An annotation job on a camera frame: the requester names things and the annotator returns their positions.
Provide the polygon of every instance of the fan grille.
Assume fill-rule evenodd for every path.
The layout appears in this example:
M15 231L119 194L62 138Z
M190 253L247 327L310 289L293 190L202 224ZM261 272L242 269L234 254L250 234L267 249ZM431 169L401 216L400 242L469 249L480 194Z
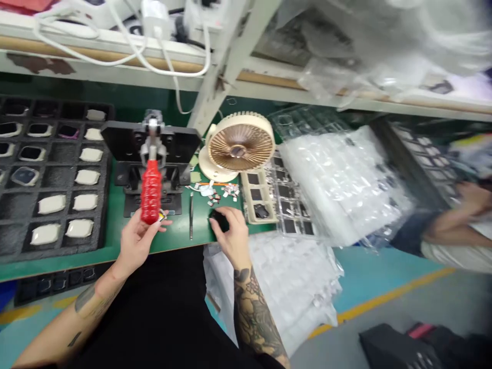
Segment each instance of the fan grille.
M224 128L209 143L209 156L218 166L244 172L263 165L272 153L273 141L263 129L249 124Z

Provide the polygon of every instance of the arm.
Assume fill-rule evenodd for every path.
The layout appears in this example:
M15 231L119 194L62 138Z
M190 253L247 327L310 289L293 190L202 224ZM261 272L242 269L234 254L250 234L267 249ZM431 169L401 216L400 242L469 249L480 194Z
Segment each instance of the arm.
M166 230L161 224L171 223L164 220L148 226L140 221L137 211L121 233L118 259L34 338L13 368L67 364L94 332L126 279L144 263L152 239L158 231Z
M234 268L234 296L237 308L236 335L239 347L268 354L287 369L291 365L272 314L256 279L248 245L248 226L242 212L229 207L216 209L225 215L230 229L223 233L215 219L210 224L222 251Z
M442 213L424 234L424 240L442 245L473 245L492 247L492 240L475 231L468 224L490 209L492 193L473 183L458 186L462 195L459 208Z

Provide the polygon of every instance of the red handle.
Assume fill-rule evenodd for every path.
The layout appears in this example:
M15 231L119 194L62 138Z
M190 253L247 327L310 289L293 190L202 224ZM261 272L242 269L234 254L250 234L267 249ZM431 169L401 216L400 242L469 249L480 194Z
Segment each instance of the red handle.
M147 162L147 170L142 178L142 221L153 224L159 220L162 176L156 160Z

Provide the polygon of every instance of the yellow floor line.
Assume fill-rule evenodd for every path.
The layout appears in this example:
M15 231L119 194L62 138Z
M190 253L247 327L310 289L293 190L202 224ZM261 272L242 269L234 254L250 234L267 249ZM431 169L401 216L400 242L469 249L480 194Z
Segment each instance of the yellow floor line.
M338 324L343 324L346 320L351 320L359 315L374 309L375 307L382 305L388 301L391 301L397 297L400 297L404 295L405 293L428 283L431 283L435 281L438 278L444 277L446 275L451 274L454 272L455 269L453 268L445 268L438 270L434 273L427 274L419 279L416 279L400 288L397 288L396 290L393 290L385 295L376 297L372 300L369 300L363 304L360 304L356 306L353 309L350 309L342 314L338 315ZM77 296L72 296L72 297L67 297L63 300L56 301L53 303L53 308L54 309L65 309L68 305L70 305ZM10 324L15 320L19 319L26 319L29 317L32 317L34 314L37 314L41 310L41 305L34 305L34 306L28 306L28 307L20 307L17 309L9 310L3 313L0 313L0 325L5 325L5 324ZM331 325L322 325L318 328L316 328L310 335L309 338L314 338L318 335L320 335L323 332L326 332L333 328Z
M0 325L10 324L14 320L26 319L37 314L41 310L41 305L20 307L0 314Z
M379 305L383 305L384 303L387 303L388 301L391 301L395 298L398 298L398 297L406 294L407 292L409 292L409 291L411 291L417 287L420 287L420 286L425 285L425 284L429 284L429 283L435 281L436 279L447 276L447 275L453 273L454 271L455 271L454 268L445 268L445 269L438 270L436 272L427 274L421 278L415 279L412 282L405 284L402 287L397 288L396 290L388 292L387 294L384 294L382 296L378 296L372 300L369 300L369 301L366 301L365 303L357 305L353 309L350 309L344 313L339 314L338 315L338 324L340 325L340 324L343 324L347 320L354 319L354 318L358 317L359 315L362 315L365 312L372 310ZM316 328L311 333L309 338L310 339L314 338L323 332L329 331L331 328L333 328L333 326L331 326L329 324L322 325L322 326Z

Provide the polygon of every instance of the desk fan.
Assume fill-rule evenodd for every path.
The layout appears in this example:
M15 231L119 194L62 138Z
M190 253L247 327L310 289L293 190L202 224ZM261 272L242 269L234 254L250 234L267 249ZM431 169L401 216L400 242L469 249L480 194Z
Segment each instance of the desk fan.
M270 122L258 113L238 112L210 126L198 161L208 179L228 183L265 164L274 150Z

